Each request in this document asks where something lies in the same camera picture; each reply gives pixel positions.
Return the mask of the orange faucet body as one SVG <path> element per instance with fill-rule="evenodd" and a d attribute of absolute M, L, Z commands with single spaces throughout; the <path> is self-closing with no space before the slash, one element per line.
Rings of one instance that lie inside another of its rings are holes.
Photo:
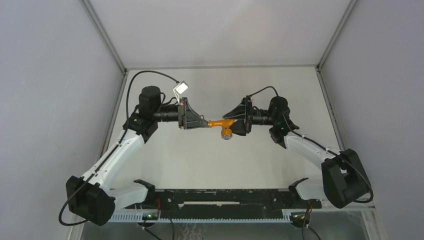
<path fill-rule="evenodd" d="M 221 127 L 221 138 L 223 140 L 230 140 L 233 137 L 231 126 L 234 124 L 234 122 L 234 119 L 209 120 L 208 127 Z"/>

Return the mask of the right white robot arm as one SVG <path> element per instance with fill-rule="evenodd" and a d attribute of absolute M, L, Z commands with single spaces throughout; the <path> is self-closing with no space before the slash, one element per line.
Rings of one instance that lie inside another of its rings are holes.
<path fill-rule="evenodd" d="M 269 134 L 275 144 L 301 155 L 321 171 L 319 179 L 305 177 L 289 186 L 289 203 L 293 207 L 302 208 L 309 200 L 326 200 L 338 209 L 350 203 L 373 201 L 374 191 L 357 152 L 311 139 L 293 123 L 290 112 L 284 97 L 275 96 L 268 109 L 260 109 L 247 95 L 223 119 L 234 121 L 230 129 L 239 136 L 249 134 L 255 125 L 270 126 Z"/>

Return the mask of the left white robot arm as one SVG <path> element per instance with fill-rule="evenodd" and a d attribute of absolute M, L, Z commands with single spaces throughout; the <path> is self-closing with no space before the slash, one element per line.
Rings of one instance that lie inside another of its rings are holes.
<path fill-rule="evenodd" d="M 209 123 L 197 114 L 182 94 L 188 89 L 183 81 L 173 88 L 177 104 L 166 104 L 157 86 L 144 87 L 133 112 L 128 112 L 116 142 L 82 176 L 66 182 L 67 201 L 63 205 L 84 222 L 106 224 L 116 210 L 134 204 L 149 209 L 157 196 L 153 185 L 143 180 L 112 188 L 111 184 L 132 156 L 141 150 L 158 129 L 159 122 L 178 122 L 184 130 L 207 128 Z"/>

